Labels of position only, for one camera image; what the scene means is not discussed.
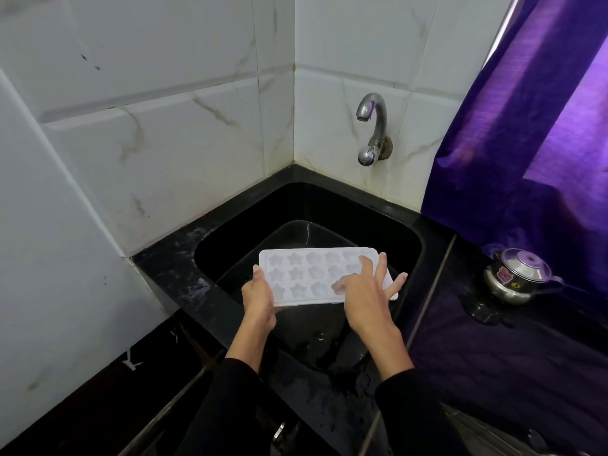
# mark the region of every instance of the white ice cube tray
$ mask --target white ice cube tray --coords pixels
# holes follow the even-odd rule
[[[335,294],[331,285],[340,277],[361,272],[359,256],[378,264],[374,248],[300,248],[260,251],[260,267],[274,294],[275,306],[337,304],[344,294]],[[393,279],[387,272],[383,288]]]

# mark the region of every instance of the curtain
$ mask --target curtain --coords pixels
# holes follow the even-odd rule
[[[434,161],[422,213],[538,254],[608,313],[608,0],[526,0]]]

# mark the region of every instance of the black sleeve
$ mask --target black sleeve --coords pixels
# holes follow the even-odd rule
[[[175,455],[267,455],[270,441],[255,420],[261,387],[246,363],[224,359]]]
[[[470,456],[416,370],[403,371],[381,383],[376,389],[376,403],[396,456]]]

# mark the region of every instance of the kettle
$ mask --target kettle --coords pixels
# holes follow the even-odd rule
[[[536,254],[518,248],[494,252],[493,262],[483,271],[491,293],[507,304],[526,304],[537,294],[564,289],[564,280]]]

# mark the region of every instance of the faucet spout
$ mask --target faucet spout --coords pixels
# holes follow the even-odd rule
[[[378,160],[389,158],[393,151],[393,143],[386,136],[386,103],[384,98],[378,93],[367,94],[360,102],[357,108],[357,120],[360,122],[369,122],[371,115],[376,110],[376,127],[371,135],[367,147],[363,147],[359,151],[359,163],[365,167],[373,165]]]

